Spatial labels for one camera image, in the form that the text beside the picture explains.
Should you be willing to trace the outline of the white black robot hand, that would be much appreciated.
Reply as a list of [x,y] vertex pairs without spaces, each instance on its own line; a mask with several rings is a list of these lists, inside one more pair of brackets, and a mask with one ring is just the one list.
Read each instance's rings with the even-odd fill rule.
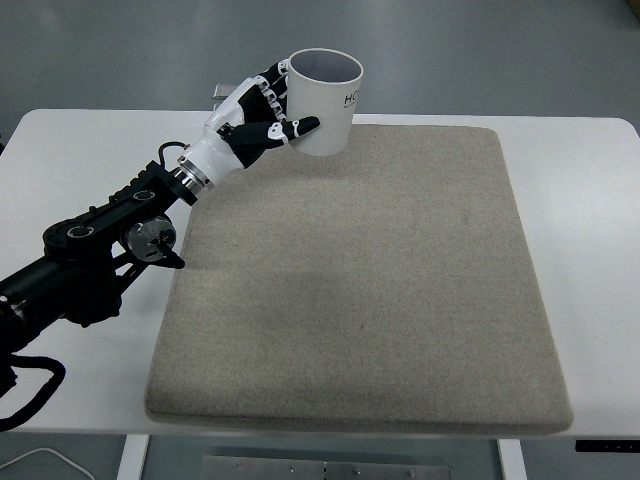
[[317,129],[315,116],[287,118],[289,62],[281,60],[245,79],[214,108],[200,140],[179,160],[193,189],[211,189],[236,170],[252,166],[265,151]]

